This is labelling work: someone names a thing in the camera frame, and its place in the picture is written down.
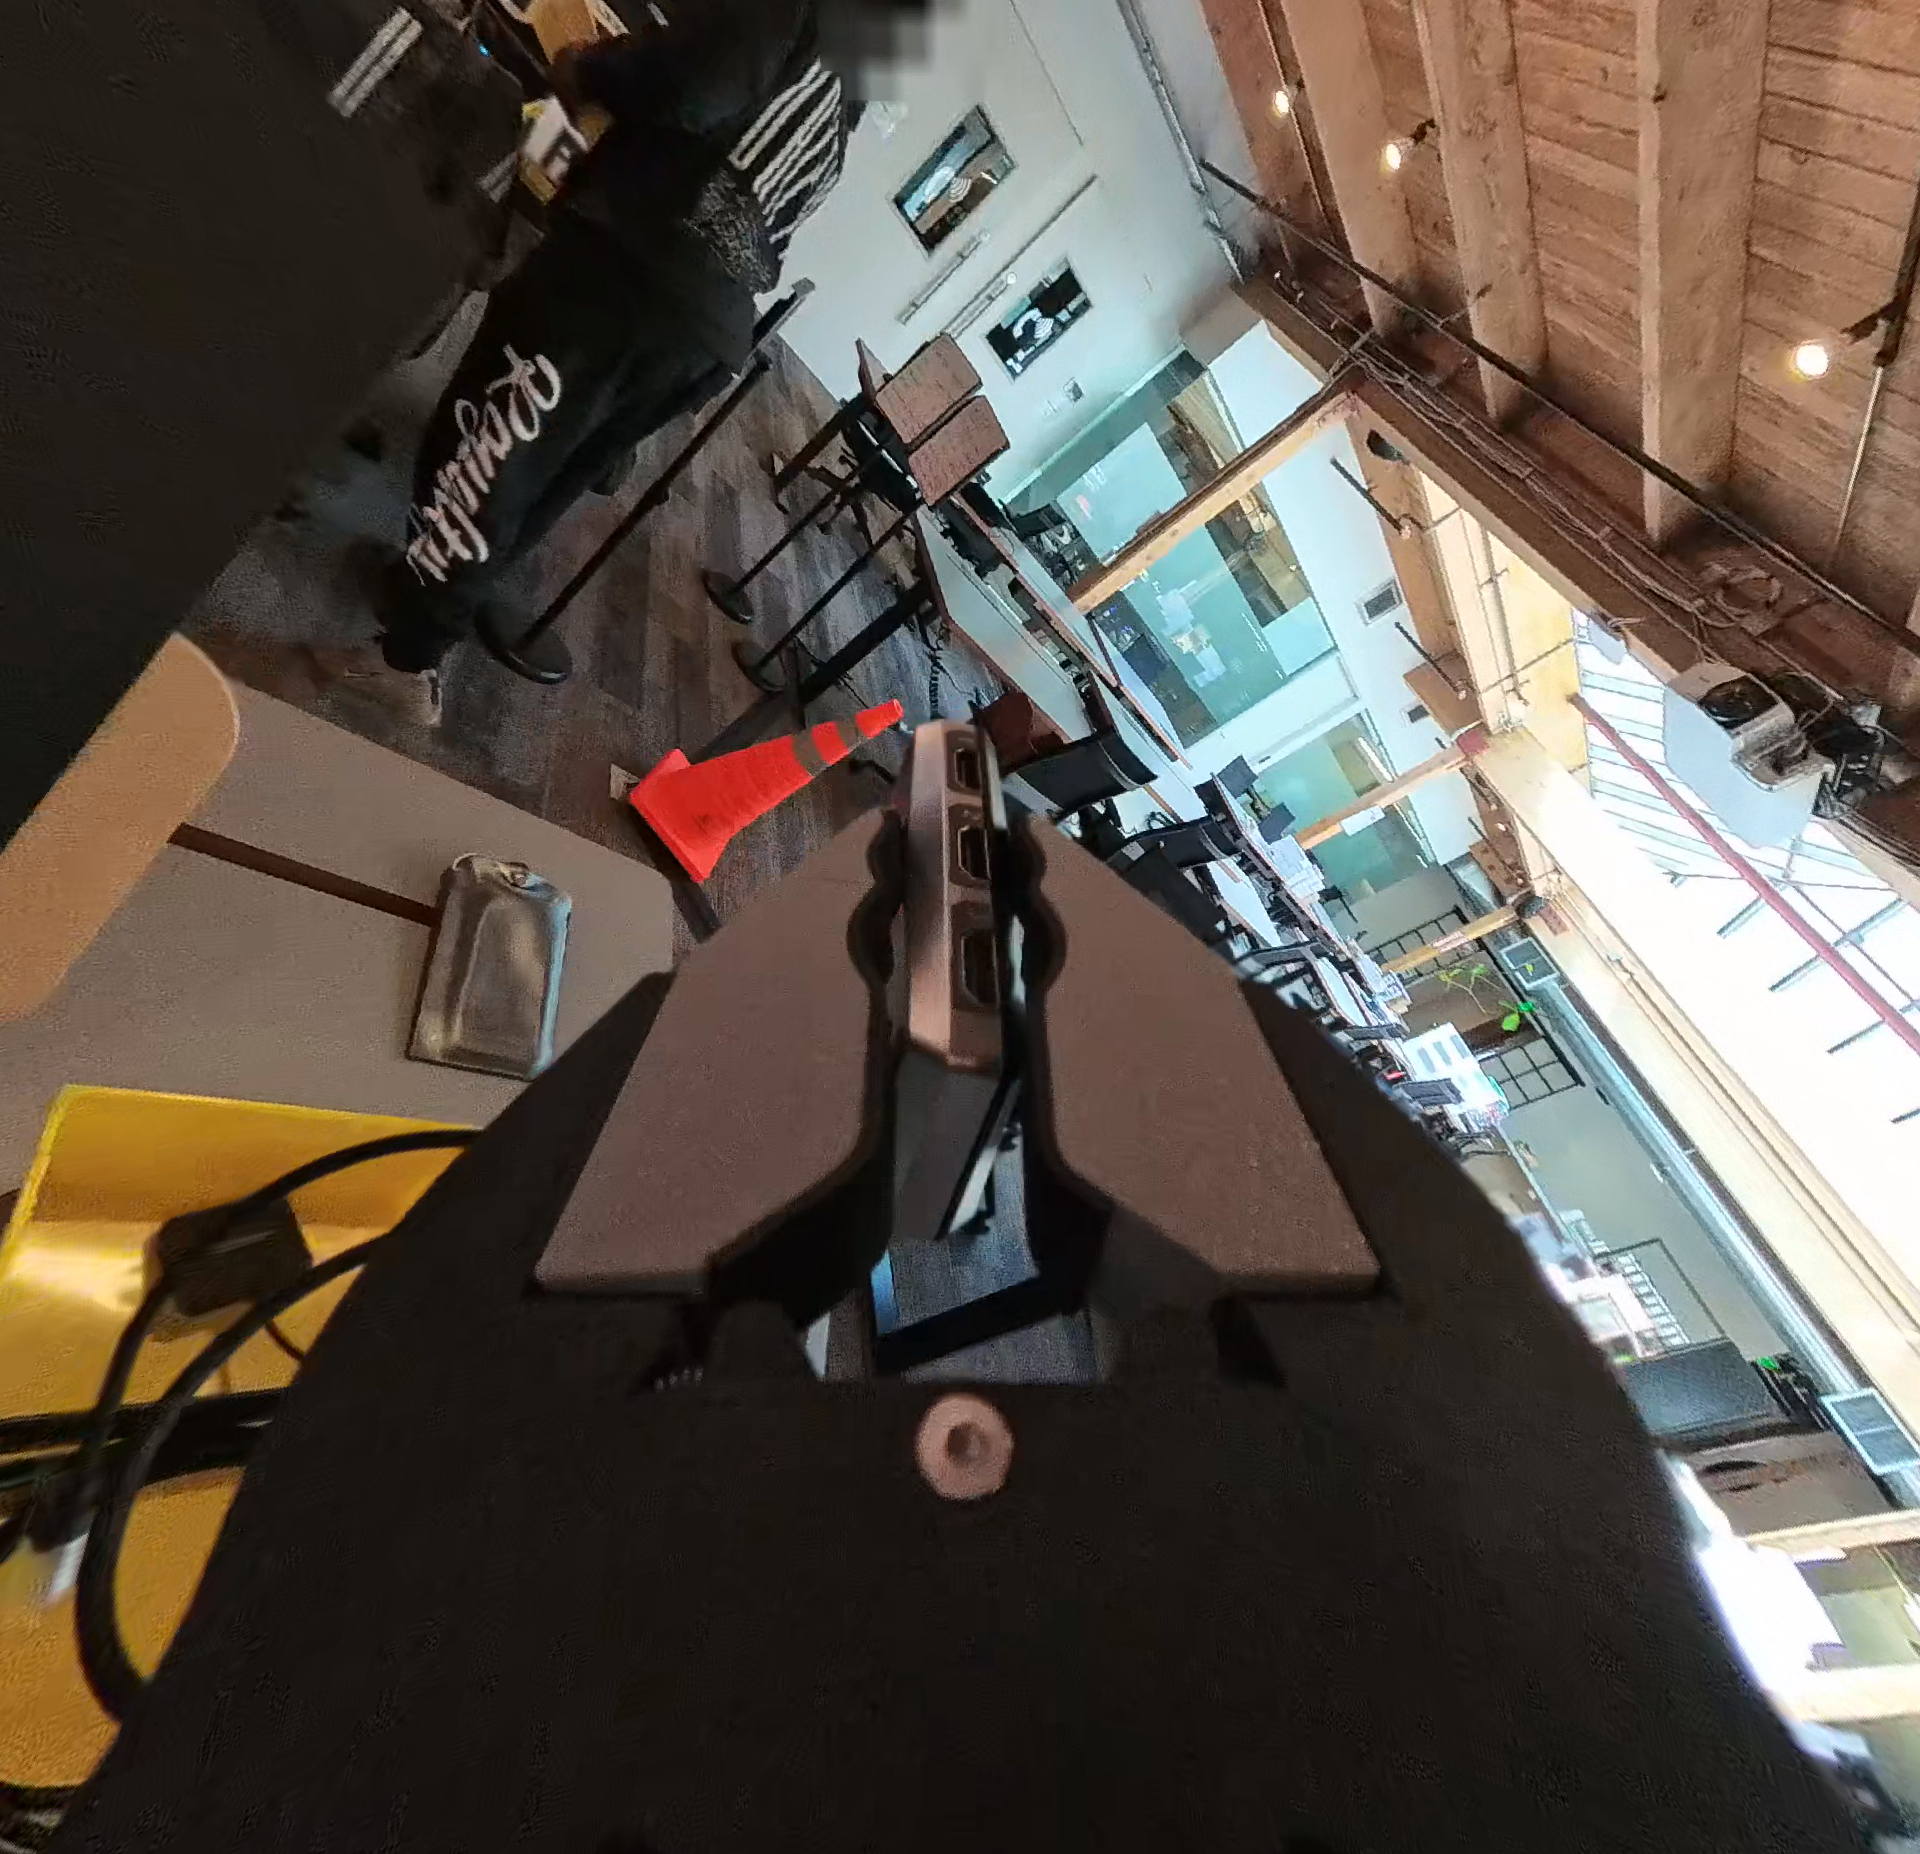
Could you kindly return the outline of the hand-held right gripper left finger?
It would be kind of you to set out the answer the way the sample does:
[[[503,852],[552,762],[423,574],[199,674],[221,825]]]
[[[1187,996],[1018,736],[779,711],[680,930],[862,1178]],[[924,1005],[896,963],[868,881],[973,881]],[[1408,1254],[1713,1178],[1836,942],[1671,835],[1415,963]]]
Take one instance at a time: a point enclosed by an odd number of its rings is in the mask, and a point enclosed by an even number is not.
[[[858,817],[695,949],[538,1263],[562,1298],[830,1314],[890,1232],[901,828]]]

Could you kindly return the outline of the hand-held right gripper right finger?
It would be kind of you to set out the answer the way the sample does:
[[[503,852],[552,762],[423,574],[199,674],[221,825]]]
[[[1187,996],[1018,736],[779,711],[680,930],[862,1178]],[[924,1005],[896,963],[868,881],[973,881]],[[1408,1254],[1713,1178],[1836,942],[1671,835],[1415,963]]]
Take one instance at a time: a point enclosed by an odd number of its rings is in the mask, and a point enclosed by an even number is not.
[[[1043,823],[1039,1160],[1096,1308],[1363,1298],[1379,1261],[1227,960]]]

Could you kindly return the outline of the grey HDMI hub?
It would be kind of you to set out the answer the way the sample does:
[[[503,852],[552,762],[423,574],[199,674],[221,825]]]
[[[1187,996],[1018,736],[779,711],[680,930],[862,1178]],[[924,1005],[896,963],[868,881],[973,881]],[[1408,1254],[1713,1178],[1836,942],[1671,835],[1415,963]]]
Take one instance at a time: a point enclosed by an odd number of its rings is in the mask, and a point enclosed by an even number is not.
[[[913,733],[896,815],[894,1241],[933,1242],[975,1218],[1025,1080],[1025,937],[996,883],[1007,804],[975,724]]]

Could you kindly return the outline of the yellow plastic bin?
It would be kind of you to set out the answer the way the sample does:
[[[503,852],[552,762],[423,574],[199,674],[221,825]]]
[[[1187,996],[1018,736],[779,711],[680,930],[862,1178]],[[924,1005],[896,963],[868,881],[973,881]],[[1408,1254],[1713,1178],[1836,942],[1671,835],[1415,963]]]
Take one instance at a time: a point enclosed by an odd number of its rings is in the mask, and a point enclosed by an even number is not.
[[[430,1120],[108,1087],[66,1087],[43,1123],[14,1197],[3,1254],[5,1610],[3,1761],[21,1789],[78,1786],[118,1724],[97,1705],[76,1635],[85,1530],[66,1519],[36,1544],[36,1497],[79,1449],[85,1420],[128,1320],[154,1283],[154,1236],[168,1218],[252,1194],[337,1149],[438,1130]],[[398,1225],[450,1164],[417,1149],[296,1188],[303,1237],[324,1263]],[[149,1406],[238,1308],[161,1310],[135,1351],[126,1406]],[[128,1656],[157,1668],[199,1587],[236,1465],[179,1473],[199,1455],[175,1435],[163,1477],[142,1493],[118,1563]]]

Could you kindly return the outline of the silver flat pouch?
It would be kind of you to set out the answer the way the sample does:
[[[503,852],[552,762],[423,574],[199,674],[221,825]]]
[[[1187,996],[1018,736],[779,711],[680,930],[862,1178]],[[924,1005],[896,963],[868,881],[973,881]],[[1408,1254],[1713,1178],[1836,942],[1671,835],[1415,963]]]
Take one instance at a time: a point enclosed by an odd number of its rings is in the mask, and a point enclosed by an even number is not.
[[[466,853],[440,883],[406,1056],[528,1081],[557,1052],[572,898],[521,861]]]

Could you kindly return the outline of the orange traffic cone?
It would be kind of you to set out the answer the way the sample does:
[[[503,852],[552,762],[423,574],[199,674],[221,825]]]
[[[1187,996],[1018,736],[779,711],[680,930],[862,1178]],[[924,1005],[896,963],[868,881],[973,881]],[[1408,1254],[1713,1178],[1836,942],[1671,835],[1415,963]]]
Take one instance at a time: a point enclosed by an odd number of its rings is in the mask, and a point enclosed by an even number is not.
[[[877,735],[898,728],[903,715],[903,702],[890,697],[704,762],[675,747],[629,788],[626,805],[685,875],[704,884],[744,829],[857,757]]]

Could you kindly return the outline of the white ceiling projector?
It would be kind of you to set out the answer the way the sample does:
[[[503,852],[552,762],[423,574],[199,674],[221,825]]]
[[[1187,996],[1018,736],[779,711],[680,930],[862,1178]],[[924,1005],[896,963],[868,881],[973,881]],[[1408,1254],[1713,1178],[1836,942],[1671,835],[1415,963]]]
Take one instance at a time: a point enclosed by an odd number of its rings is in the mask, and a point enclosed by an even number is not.
[[[1877,703],[1792,671],[1700,661],[1665,689],[1665,765],[1741,843],[1786,850],[1813,823],[1916,779]]]

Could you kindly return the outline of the wooden bar stool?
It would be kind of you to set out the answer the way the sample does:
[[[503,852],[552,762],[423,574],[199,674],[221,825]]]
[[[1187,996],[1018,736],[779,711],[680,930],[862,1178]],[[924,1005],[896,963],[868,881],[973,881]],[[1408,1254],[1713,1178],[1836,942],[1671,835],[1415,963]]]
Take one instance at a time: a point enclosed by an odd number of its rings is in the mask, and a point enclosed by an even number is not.
[[[982,387],[952,336],[924,341],[898,371],[890,371],[866,339],[854,341],[854,357],[857,393],[838,402],[798,453],[765,459],[776,505],[787,505],[804,476],[844,493],[881,459],[907,468],[911,454]]]
[[[870,502],[911,520],[963,490],[1011,446],[993,402],[981,393],[946,411],[918,441],[907,441],[881,411],[862,404],[846,441],[853,473],[844,497],[868,539],[873,533]]]

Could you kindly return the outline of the wooden book stand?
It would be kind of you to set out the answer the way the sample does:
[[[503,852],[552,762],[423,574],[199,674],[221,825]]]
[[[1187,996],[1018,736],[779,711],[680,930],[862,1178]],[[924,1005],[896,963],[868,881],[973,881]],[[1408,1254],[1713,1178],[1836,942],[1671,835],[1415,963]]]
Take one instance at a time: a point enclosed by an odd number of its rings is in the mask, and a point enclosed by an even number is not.
[[[453,0],[5,0],[5,1021],[238,741],[185,615],[482,245]]]

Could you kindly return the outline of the black stanchion post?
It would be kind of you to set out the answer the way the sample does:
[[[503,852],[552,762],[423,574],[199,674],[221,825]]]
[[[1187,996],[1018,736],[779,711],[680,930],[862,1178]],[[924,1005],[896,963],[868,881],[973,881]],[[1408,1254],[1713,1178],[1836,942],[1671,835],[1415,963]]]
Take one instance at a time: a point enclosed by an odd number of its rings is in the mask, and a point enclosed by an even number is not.
[[[775,562],[779,562],[802,539],[802,533],[812,530],[824,530],[832,522],[835,516],[849,507],[858,507],[860,497],[870,493],[870,488],[904,468],[904,456],[898,447],[854,447],[853,466],[846,473],[828,473],[817,466],[804,466],[797,456],[787,456],[781,453],[770,453],[761,461],[770,480],[775,480],[776,505],[786,511],[787,497],[793,488],[802,480],[819,483],[822,490],[812,497],[804,499],[804,505],[794,510],[794,519],[781,539],[770,544],[747,571],[737,576],[727,576],[722,571],[709,569],[702,574],[702,584],[709,601],[728,617],[741,625],[754,621],[754,606],[749,601],[749,591],[753,584],[768,574]]]
[[[765,645],[741,639],[733,645],[734,667],[763,693],[798,689],[802,703],[824,697],[830,689],[847,681],[857,667],[883,648],[890,639],[939,606],[939,591],[929,571],[924,543],[924,516],[894,522],[877,543],[862,549],[832,582],[812,598],[794,622]],[[815,651],[805,636],[832,604],[849,594],[868,571],[888,574],[896,544],[907,555],[904,578],[890,586],[892,601],[868,617],[836,648]]]
[[[506,667],[517,677],[538,686],[566,685],[574,674],[574,660],[567,643],[559,634],[559,622],[593,584],[601,571],[612,562],[621,544],[646,522],[667,499],[678,493],[691,468],[702,461],[710,443],[733,426],[733,418],[744,411],[757,393],[759,381],[772,366],[770,345],[779,337],[781,315],[768,312],[754,329],[754,339],[749,362],[718,402],[699,415],[685,446],[667,461],[641,493],[629,511],[612,525],[612,530],[593,544],[574,574],[562,580],[542,604],[533,612],[514,608],[506,601],[495,601],[478,612],[477,637],[499,667]]]

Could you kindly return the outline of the framed wall picture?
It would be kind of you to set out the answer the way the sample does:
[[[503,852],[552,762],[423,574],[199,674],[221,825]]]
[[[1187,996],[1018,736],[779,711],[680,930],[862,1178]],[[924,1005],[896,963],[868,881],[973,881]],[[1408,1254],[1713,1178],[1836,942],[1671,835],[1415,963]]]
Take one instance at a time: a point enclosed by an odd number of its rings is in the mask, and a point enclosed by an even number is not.
[[[984,105],[973,104],[898,186],[894,210],[929,256],[952,240],[1018,169]]]
[[[1007,377],[1021,377],[1093,308],[1071,260],[1052,263],[1039,283],[1013,299],[987,331],[987,346]]]

